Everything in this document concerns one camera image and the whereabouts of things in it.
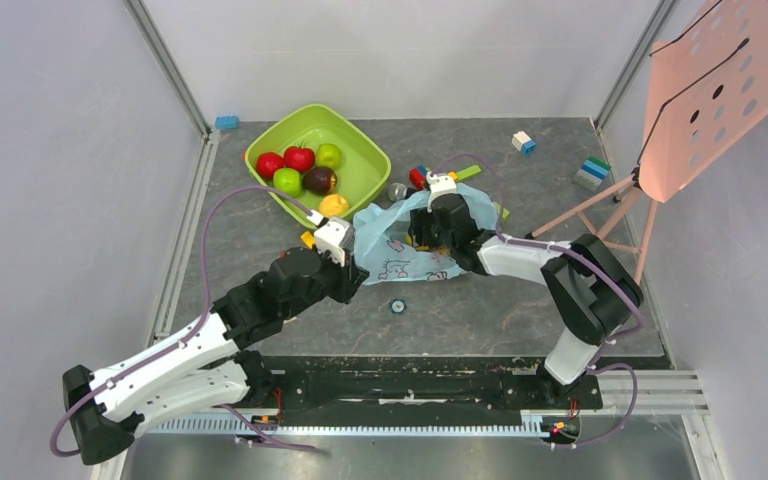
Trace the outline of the yellow fake pear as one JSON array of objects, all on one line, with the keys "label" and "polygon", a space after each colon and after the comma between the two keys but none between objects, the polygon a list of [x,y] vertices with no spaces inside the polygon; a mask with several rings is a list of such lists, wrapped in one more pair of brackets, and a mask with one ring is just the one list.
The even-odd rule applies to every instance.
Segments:
[{"label": "yellow fake pear", "polygon": [[431,252],[431,253],[439,253],[443,255],[448,255],[449,249],[445,247],[429,247],[429,246],[422,246],[422,245],[415,245],[414,248],[418,251],[422,252]]}]

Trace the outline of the red fake tomato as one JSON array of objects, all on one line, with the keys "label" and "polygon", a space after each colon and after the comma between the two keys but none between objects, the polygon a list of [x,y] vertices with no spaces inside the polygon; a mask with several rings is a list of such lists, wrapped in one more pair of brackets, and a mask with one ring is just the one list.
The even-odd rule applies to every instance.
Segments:
[{"label": "red fake tomato", "polygon": [[283,154],[284,166],[300,173],[306,173],[315,165],[315,152],[304,146],[290,146]]}]

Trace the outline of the yellow green fake mango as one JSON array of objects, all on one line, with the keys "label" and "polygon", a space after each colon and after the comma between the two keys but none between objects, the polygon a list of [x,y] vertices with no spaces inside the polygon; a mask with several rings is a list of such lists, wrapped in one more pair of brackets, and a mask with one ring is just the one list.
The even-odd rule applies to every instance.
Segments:
[{"label": "yellow green fake mango", "polygon": [[315,165],[336,170],[343,162],[343,152],[333,143],[321,144],[315,152]]}]

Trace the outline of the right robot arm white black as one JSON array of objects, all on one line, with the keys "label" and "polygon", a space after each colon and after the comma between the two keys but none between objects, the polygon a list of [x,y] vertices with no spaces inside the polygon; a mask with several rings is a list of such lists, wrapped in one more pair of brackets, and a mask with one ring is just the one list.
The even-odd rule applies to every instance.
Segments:
[{"label": "right robot arm white black", "polygon": [[630,317],[640,319],[643,293],[595,235],[572,242],[540,242],[481,228],[460,194],[444,194],[410,214],[414,245],[441,248],[463,270],[511,277],[545,286],[564,330],[543,362],[540,400],[562,408],[578,393],[577,381],[622,334]]}]

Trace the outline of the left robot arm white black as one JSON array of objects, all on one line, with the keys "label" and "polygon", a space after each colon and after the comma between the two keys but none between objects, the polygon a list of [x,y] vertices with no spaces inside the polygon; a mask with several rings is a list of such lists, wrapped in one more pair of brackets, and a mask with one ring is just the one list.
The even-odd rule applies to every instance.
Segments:
[{"label": "left robot arm white black", "polygon": [[347,304],[368,278],[352,254],[343,262],[304,247],[231,288],[205,316],[117,364],[76,365],[62,376],[65,425],[85,465],[127,450],[154,426],[192,411],[244,401],[266,405],[274,381],[250,346],[330,298]]}]

